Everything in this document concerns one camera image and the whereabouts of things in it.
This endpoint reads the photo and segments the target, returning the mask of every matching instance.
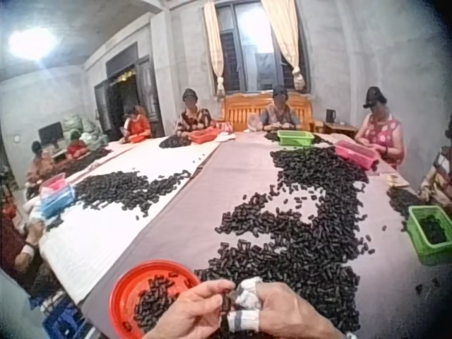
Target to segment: blue crate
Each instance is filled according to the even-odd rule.
[[[83,339],[93,327],[65,296],[42,322],[50,339]]]
[[[55,194],[41,199],[41,213],[46,219],[58,214],[60,210],[73,203],[75,199],[73,189],[67,185]]]

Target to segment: ceiling light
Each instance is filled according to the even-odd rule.
[[[9,38],[9,49],[19,58],[40,60],[55,47],[55,37],[45,28],[31,28],[14,32]]]

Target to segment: ceiling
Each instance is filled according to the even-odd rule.
[[[129,23],[153,11],[141,0],[0,0],[0,81],[43,68],[81,65]],[[39,61],[8,50],[16,30],[48,28],[58,45]]]

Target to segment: green plastic basket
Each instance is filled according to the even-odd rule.
[[[432,245],[425,237],[419,220],[433,215],[446,233],[447,242]],[[411,237],[421,263],[428,266],[452,263],[452,221],[439,206],[411,206],[408,218],[408,234]]]
[[[278,131],[281,146],[309,147],[314,135],[305,131]]]

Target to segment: monitor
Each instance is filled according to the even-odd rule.
[[[55,124],[42,127],[37,132],[40,135],[42,146],[50,144],[58,145],[57,141],[63,138],[61,122],[56,122]]]

